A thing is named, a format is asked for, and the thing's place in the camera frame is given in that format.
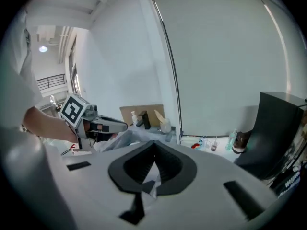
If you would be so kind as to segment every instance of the human arm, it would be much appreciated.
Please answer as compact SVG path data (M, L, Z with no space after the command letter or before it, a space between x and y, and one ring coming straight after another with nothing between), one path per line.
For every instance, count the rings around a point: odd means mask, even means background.
M77 137L68 127L64 119L51 117L36 107L30 108L25 116L23 125L33 134L50 139L67 140L77 143Z

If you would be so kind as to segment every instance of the railing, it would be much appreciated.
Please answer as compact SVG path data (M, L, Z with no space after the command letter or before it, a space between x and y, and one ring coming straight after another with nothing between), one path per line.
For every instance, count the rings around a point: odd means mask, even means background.
M60 74L60 75L55 75L52 77L44 78L44 79L39 79L37 80L37 84L39 87L39 90L45 90L49 89L58 85L65 84L65 74Z

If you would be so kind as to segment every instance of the ceiling light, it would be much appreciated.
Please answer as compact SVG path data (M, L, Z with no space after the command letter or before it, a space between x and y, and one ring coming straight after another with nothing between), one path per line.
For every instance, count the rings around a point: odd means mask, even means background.
M42 53L47 52L47 50L48 50L48 48L45 47L45 46L41 46L41 47L39 48L39 51L42 52Z

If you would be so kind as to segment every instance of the plastic bottle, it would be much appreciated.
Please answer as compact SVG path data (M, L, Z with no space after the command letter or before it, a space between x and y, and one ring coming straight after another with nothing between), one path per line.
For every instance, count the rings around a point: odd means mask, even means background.
M132 121L133 121L133 125L136 126L136 124L138 123L138 117L135 114L135 111L132 111Z
M226 145L226 150L231 150L235 141L236 141L236 129L234 129L234 131L229 135L229 140Z

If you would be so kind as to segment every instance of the wooden board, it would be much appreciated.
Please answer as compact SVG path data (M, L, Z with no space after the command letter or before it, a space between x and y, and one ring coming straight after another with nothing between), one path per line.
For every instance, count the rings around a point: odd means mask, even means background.
M127 123L128 126L133 124L131 114L132 111L135 111L136 116L138 116L142 111L147 111L150 125L160 127L160 121L154 113L154 110L157 110L165 118L162 104L120 107L121 115L123 116L124 122Z

